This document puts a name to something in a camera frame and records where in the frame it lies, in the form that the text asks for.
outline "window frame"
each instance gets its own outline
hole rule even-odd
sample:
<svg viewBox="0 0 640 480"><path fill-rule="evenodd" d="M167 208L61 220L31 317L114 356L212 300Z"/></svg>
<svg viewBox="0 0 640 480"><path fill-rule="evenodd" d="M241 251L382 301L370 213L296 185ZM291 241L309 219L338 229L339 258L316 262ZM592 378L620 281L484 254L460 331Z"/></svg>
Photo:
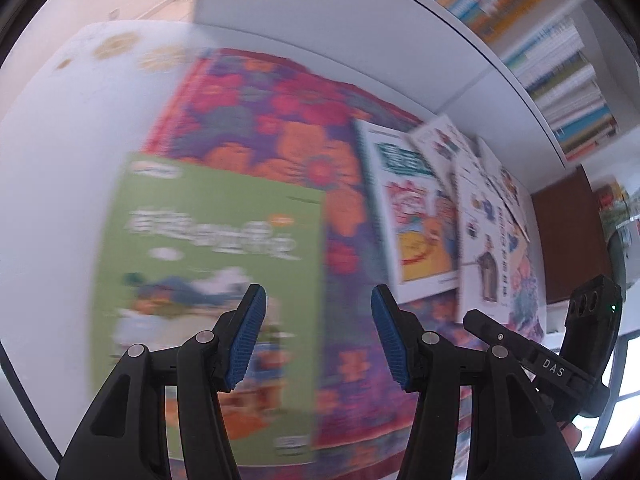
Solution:
<svg viewBox="0 0 640 480"><path fill-rule="evenodd" d="M602 440L604 439L604 435L609 428L611 415L613 415L613 409L616 407L616 404L620 400L640 396L640 390L620 396L620 386L622 386L622 376L625 372L628 344L631 340L638 337L640 337L640 330L635 330L618 337L612 354L613 362L611 364L611 376L609 378L609 402L607 402L602 415L600 415L600 418L596 425L596 429L593 432L593 436L591 437L591 441L587 449L585 451L577 451L576 453L574 453L575 456L591 457L608 455L618 447L618 445L616 445L605 447L602 449L600 448Z"/></svg>

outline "brown cabinet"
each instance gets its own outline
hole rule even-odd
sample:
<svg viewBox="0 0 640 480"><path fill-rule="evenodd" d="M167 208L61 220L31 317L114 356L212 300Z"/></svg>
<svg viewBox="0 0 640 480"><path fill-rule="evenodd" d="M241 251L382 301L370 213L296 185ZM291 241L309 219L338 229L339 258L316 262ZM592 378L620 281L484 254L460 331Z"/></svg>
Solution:
<svg viewBox="0 0 640 480"><path fill-rule="evenodd" d="M611 277L598 202L581 166L571 176L534 194L532 200L548 304L568 300L575 287L599 274Z"/></svg>

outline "window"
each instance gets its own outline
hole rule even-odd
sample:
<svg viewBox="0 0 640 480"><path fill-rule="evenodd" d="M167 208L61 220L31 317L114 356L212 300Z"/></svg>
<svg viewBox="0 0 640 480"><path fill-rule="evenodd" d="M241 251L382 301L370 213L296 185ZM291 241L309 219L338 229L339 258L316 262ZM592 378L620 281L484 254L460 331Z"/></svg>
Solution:
<svg viewBox="0 0 640 480"><path fill-rule="evenodd" d="M640 331L618 338L602 382L611 391L609 403L599 418L577 416L582 430L576 454L591 456L613 451L640 416Z"/></svg>

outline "floral blanket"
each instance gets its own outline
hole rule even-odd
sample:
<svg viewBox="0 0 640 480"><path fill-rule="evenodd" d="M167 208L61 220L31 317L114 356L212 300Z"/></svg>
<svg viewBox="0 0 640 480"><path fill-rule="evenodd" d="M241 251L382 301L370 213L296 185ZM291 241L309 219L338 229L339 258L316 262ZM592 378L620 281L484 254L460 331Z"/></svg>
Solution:
<svg viewBox="0 0 640 480"><path fill-rule="evenodd" d="M408 131L419 120L361 89L288 59L220 50L194 63L144 151L220 170L326 191L322 373L316 461L241 468L243 478L377 479L398 470L416 397L392 381L370 312L386 282L367 211L352 119ZM511 327L540 340L536 279L526 253L511 277ZM480 343L453 323L456 291L402 308L461 346ZM460 466L468 447L470 393L462 392ZM174 463L174 478L184 473Z"/></svg>

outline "metal pivot screw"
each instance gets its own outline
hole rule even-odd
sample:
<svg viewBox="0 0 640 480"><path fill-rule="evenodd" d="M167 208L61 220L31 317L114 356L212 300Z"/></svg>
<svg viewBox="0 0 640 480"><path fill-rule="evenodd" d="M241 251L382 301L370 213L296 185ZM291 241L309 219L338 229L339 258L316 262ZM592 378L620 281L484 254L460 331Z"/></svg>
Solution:
<svg viewBox="0 0 640 480"><path fill-rule="evenodd" d="M504 346L500 345L496 345L491 348L491 353L498 359L504 359L505 357L507 357L507 355L509 355L509 351Z"/></svg>
<svg viewBox="0 0 640 480"><path fill-rule="evenodd" d="M138 344L132 345L127 350L127 355L129 357L138 357L138 356L141 356L144 351L145 351L145 347L143 347L142 345L138 345Z"/></svg>
<svg viewBox="0 0 640 480"><path fill-rule="evenodd" d="M425 332L422 334L422 341L427 345L435 345L440 341L440 336L435 332Z"/></svg>
<svg viewBox="0 0 640 480"><path fill-rule="evenodd" d="M203 330L202 332L198 332L196 334L196 341L198 343L208 343L213 338L214 338L214 335L211 330Z"/></svg>

